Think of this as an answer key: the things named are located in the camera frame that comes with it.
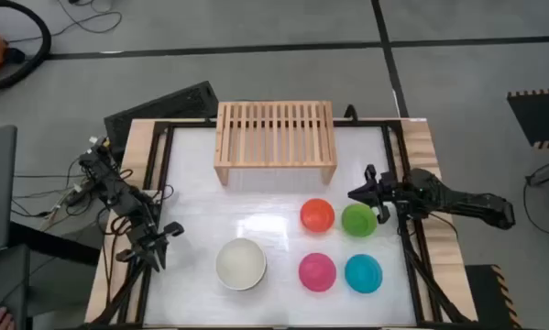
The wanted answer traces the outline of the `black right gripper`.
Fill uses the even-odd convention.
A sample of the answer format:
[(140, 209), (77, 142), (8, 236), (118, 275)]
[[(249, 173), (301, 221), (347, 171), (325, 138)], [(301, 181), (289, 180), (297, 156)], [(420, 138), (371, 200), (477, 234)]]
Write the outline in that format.
[(375, 166), (372, 164), (367, 165), (366, 178), (368, 182), (356, 188), (354, 194), (349, 194), (348, 197), (359, 203), (366, 204), (370, 208), (376, 208), (378, 211), (378, 223), (383, 225), (390, 219), (390, 211), (385, 203), (393, 201), (396, 178), (391, 171), (382, 172), (379, 180), (376, 179), (376, 175)]

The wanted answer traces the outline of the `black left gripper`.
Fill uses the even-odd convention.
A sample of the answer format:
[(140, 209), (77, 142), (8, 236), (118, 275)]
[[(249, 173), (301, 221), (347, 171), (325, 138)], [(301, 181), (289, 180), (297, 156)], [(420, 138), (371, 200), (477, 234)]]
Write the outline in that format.
[(177, 237), (183, 233), (183, 226), (177, 222), (168, 223), (160, 232), (154, 225), (138, 225), (126, 232), (131, 248), (117, 253), (116, 260), (129, 261), (138, 257), (154, 270), (159, 269), (159, 264), (166, 269), (168, 237)]

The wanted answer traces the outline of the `small green plastic bowl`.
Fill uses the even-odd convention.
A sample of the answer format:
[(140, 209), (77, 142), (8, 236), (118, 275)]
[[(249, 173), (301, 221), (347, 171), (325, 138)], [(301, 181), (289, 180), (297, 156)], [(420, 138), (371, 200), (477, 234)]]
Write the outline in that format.
[(344, 231), (352, 237), (368, 237), (378, 226), (375, 213), (361, 203), (347, 206), (342, 212), (341, 222)]

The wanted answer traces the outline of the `small orange plastic bowl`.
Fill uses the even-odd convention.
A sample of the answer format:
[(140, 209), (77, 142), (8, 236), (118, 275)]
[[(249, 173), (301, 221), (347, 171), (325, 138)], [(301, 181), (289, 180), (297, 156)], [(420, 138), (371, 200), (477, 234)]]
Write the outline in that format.
[(309, 199), (302, 205), (300, 220), (307, 230), (313, 233), (324, 233), (334, 225), (335, 211), (324, 199)]

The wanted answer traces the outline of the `small cyan plastic bowl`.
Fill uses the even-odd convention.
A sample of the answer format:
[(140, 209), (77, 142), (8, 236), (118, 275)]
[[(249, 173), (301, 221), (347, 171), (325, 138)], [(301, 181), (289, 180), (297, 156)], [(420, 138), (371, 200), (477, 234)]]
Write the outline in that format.
[(367, 254), (356, 254), (346, 262), (345, 278), (354, 291), (367, 294), (379, 289), (383, 273), (375, 258)]

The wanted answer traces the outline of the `large white bowl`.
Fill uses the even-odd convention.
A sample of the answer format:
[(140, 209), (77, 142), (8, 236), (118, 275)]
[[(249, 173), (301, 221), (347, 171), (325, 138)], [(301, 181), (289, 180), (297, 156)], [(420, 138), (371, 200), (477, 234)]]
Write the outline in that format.
[(255, 287), (267, 269), (267, 258), (258, 243), (238, 237), (226, 244), (215, 258), (218, 280), (234, 291), (246, 291)]

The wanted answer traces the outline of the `small pink plastic bowl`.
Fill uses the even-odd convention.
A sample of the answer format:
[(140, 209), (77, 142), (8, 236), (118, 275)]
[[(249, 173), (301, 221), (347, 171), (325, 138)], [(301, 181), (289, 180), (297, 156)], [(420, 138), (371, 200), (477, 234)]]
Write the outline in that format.
[(335, 264), (324, 253), (308, 254), (300, 262), (299, 279), (312, 292), (326, 292), (335, 284)]

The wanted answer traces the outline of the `wooden slatted shelf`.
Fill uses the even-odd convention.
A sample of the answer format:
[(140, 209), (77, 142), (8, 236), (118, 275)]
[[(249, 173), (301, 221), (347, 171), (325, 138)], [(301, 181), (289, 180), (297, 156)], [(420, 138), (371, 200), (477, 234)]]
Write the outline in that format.
[(331, 182), (338, 166), (330, 101), (238, 101), (218, 105), (214, 170), (318, 169)]

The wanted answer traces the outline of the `black mat with striped edge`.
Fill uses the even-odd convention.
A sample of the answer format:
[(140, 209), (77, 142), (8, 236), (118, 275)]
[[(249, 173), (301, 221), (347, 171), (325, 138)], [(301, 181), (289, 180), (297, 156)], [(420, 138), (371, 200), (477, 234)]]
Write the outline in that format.
[(535, 149), (549, 149), (549, 89), (507, 94), (523, 134)]
[(498, 265), (465, 266), (478, 321), (486, 326), (522, 329), (508, 285)]

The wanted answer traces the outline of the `grey floor device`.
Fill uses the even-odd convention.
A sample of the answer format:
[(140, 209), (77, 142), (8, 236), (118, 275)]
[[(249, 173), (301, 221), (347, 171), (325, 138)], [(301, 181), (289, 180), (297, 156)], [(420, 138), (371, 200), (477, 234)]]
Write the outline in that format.
[(549, 182), (549, 163), (535, 170), (532, 174), (525, 177), (526, 184), (529, 187), (542, 186)]

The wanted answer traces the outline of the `black metal table frame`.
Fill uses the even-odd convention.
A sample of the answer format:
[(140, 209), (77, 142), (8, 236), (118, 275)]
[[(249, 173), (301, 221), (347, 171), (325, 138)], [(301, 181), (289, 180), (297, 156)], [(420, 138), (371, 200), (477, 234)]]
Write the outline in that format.
[[(424, 118), (364, 118), (358, 121), (337, 118), (334, 124), (336, 127), (380, 127), (389, 132), (386, 150), (389, 152), (389, 161), (397, 163), (394, 166), (396, 170), (407, 171), (412, 161), (417, 165), (424, 161), (424, 169), (434, 174), (439, 173), (431, 131)], [(131, 183), (140, 189), (148, 188), (151, 184), (151, 174), (164, 174), (163, 169), (154, 167), (160, 135), (171, 136), (171, 130), (177, 128), (214, 127), (213, 119), (134, 120), (123, 160), (123, 164), (134, 172)], [(429, 220), (414, 220), (410, 225), (416, 235), (413, 249), (419, 255), (422, 264), (434, 276), (443, 276), (440, 281), (445, 286), (443, 292), (454, 295), (450, 301), (458, 303), (458, 311), (465, 313), (468, 319), (476, 321), (478, 313), (464, 271), (458, 231), (455, 230), (442, 243), (437, 241), (437, 227), (452, 224), (452, 218), (447, 214), (435, 215)], [(135, 277), (135, 287), (126, 294), (126, 298), (118, 305), (108, 324), (101, 326), (103, 329), (125, 330), (143, 327), (150, 273), (150, 269), (144, 269)], [(411, 279), (411, 288), (419, 322), (432, 323), (446, 318), (445, 308), (439, 304), (437, 295), (427, 286), (421, 286), (421, 274), (418, 271), (414, 272)]]

